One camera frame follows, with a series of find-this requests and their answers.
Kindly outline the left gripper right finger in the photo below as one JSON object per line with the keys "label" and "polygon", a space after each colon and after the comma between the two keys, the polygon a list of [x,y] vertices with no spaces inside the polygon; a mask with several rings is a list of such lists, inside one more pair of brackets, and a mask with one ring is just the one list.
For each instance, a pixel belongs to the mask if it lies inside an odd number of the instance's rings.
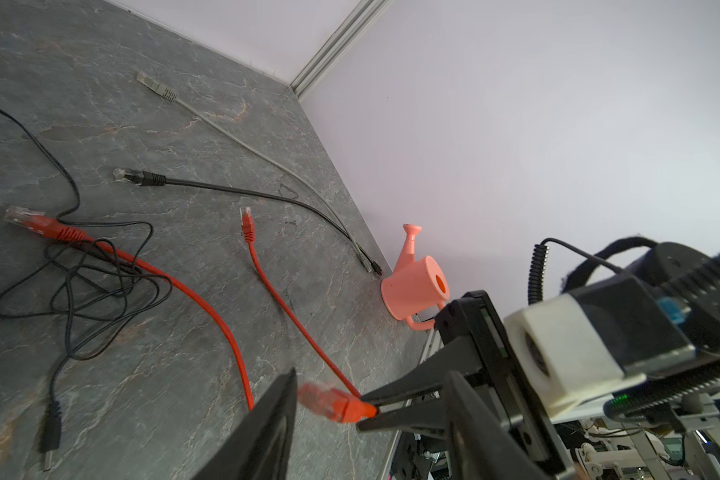
{"label": "left gripper right finger", "polygon": [[454,479],[545,479],[492,411],[460,374],[446,374],[442,398],[446,413],[446,443]]}

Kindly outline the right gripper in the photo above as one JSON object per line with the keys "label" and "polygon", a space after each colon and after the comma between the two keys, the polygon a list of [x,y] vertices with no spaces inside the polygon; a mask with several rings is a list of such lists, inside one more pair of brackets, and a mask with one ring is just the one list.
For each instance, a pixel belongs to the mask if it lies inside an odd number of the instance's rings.
{"label": "right gripper", "polygon": [[[488,294],[474,291],[451,301],[437,314],[436,327],[445,346],[400,379],[364,394],[361,400],[379,411],[359,421],[356,431],[444,438],[444,400],[414,397],[440,390],[446,374],[456,372],[492,411],[503,431],[544,472],[545,479],[574,479],[573,461],[528,384]],[[412,399],[408,405],[382,410],[408,399]]]}

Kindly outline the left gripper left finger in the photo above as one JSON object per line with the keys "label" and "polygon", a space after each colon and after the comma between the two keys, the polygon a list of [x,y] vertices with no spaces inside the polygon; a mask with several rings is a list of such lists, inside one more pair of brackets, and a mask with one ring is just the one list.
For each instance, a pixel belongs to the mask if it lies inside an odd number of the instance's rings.
{"label": "left gripper left finger", "polygon": [[297,374],[278,376],[196,480],[284,479],[295,429]]}

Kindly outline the black power adapter with cable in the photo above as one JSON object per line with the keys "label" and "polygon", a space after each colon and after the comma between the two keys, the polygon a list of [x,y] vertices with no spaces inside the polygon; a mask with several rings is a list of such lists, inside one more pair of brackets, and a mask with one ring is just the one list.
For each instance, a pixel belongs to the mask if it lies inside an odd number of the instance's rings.
{"label": "black power adapter with cable", "polygon": [[63,435],[57,384],[64,369],[72,362],[101,356],[133,320],[168,300],[174,281],[166,274],[148,271],[135,260],[122,258],[107,239],[56,242],[45,247],[43,254],[39,267],[0,292],[0,305],[45,271],[56,270],[62,275],[61,283],[53,289],[47,307],[26,313],[0,309],[0,319],[54,317],[62,321],[62,353],[47,380],[47,404],[38,446],[42,470],[47,472]]}

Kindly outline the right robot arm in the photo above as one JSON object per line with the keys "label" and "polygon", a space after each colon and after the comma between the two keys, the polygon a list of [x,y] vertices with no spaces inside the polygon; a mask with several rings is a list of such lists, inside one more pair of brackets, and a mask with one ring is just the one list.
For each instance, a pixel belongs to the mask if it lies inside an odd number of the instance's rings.
{"label": "right robot arm", "polygon": [[720,253],[621,239],[551,299],[546,253],[536,245],[525,308],[500,317],[482,290],[448,303],[434,319],[442,348],[367,393],[378,413],[358,430],[419,436],[454,479],[572,479],[553,423],[602,399],[635,441],[667,427],[684,467],[720,479]]}

